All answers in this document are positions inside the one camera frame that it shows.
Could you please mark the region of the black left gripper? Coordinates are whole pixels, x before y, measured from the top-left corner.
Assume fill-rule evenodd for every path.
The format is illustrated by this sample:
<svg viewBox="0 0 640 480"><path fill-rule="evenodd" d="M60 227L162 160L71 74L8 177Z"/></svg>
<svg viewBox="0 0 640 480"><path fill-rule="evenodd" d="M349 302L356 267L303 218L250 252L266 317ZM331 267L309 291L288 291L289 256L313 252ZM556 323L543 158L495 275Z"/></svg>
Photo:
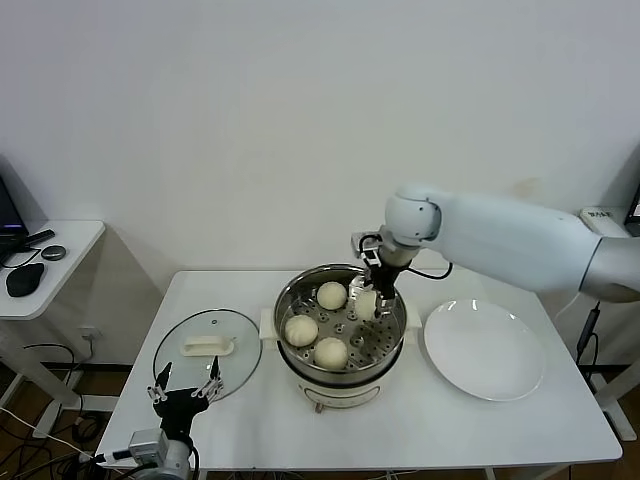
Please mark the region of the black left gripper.
<svg viewBox="0 0 640 480"><path fill-rule="evenodd" d="M147 387L153 402L153 409L161 419L160 428L167 436L189 436L193 419L206 411L209 404L216 401L224 388L221 378L219 357L214 356L209 368L208 380L198 389L180 389L165 392L172 363L155 376L155 382Z"/></svg>

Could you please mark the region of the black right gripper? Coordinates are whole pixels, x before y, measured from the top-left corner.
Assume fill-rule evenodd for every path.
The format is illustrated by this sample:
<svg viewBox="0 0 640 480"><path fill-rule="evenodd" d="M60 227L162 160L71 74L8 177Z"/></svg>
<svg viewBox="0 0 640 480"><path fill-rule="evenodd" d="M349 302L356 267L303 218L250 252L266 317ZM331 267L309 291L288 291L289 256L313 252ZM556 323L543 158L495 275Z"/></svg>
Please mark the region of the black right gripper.
<svg viewBox="0 0 640 480"><path fill-rule="evenodd" d="M400 274L400 268L380 263L378 265L369 265L367 269L369 283L378 292L375 299L374 315L386 316L392 314L394 298L396 297L395 282ZM365 277L354 277L348 284L348 298L356 300L361 293L370 290L371 286L367 283Z"/></svg>

